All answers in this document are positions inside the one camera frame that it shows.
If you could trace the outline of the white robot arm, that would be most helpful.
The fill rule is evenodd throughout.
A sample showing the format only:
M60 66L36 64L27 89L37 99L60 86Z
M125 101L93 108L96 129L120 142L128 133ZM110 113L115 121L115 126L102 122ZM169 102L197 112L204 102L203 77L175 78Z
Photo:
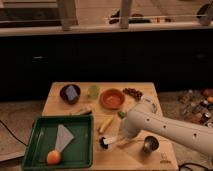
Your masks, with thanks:
M213 128L160 116L150 98L143 97L127 112L120 129L128 139L145 130L213 157Z

